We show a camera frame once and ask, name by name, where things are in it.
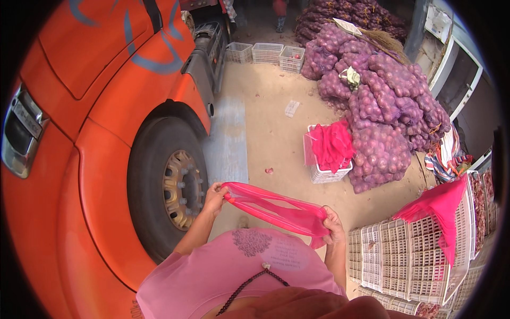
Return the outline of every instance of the pink t-shirt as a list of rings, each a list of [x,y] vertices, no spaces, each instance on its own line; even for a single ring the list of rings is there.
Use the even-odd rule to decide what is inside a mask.
[[[275,229],[250,228],[225,232],[189,256],[172,253],[145,278],[136,299],[146,319],[168,318],[169,314],[201,318],[264,270],[263,262],[293,287],[346,295],[317,253],[301,239]],[[283,287],[264,274],[237,298],[260,297]]]

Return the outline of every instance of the pile of onion sacks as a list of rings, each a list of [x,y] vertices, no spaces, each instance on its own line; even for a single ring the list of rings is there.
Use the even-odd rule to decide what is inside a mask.
[[[360,75],[357,88],[339,76],[349,67]],[[356,150],[355,193],[402,179],[411,153],[431,150],[451,128],[418,64],[402,65],[333,23],[306,44],[301,74],[319,80],[321,98],[344,111]]]
[[[365,30],[386,31],[400,42],[407,37],[405,21],[390,14],[376,0],[313,0],[298,17],[296,42],[314,40],[327,19],[338,18]]]

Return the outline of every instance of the orange string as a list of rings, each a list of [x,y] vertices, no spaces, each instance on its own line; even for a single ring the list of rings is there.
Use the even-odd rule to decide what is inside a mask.
[[[439,127],[441,126],[442,123],[439,123],[435,128],[431,128],[430,131],[428,132],[429,134],[434,134],[435,132],[438,131]]]
[[[459,176],[459,172],[457,172],[457,170],[455,169],[455,167],[453,167],[453,165],[451,164],[452,161],[448,161],[448,166],[451,168],[451,170],[455,173],[455,175]]]

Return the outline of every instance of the red clothing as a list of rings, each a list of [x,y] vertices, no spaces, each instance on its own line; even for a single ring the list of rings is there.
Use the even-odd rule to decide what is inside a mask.
[[[287,15],[287,3],[285,0],[273,0],[273,10],[277,16]]]

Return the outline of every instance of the concrete floor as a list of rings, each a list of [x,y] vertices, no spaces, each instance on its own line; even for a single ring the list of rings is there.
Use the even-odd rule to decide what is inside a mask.
[[[254,8],[248,12],[248,27],[239,29],[235,41],[298,46],[293,34],[296,10],[288,10],[283,34],[274,31],[276,16],[272,10]],[[335,114],[320,99],[316,81],[280,71],[279,66],[227,62],[222,91],[215,100],[221,115],[212,118],[212,138],[217,142],[207,145],[205,151],[210,182],[228,181],[226,179],[245,182],[247,175],[252,185],[303,201],[329,205],[338,213],[346,233],[391,217],[415,200],[421,190],[436,184],[433,174],[422,169],[423,153],[412,157],[411,166],[401,181],[358,195],[354,194],[348,177],[336,183],[312,184],[308,168],[304,166],[303,134],[308,125],[330,124],[339,120],[341,114]],[[290,100],[301,103],[293,118],[284,114]],[[231,110],[237,110],[239,114],[229,115]],[[274,173],[265,173],[266,168],[273,168]],[[225,204],[209,240],[236,228],[243,215],[248,216],[250,227],[277,228]],[[298,237],[310,243],[309,237]],[[325,247],[317,253],[324,259]],[[347,280],[350,299],[357,296],[357,287],[356,283]]]

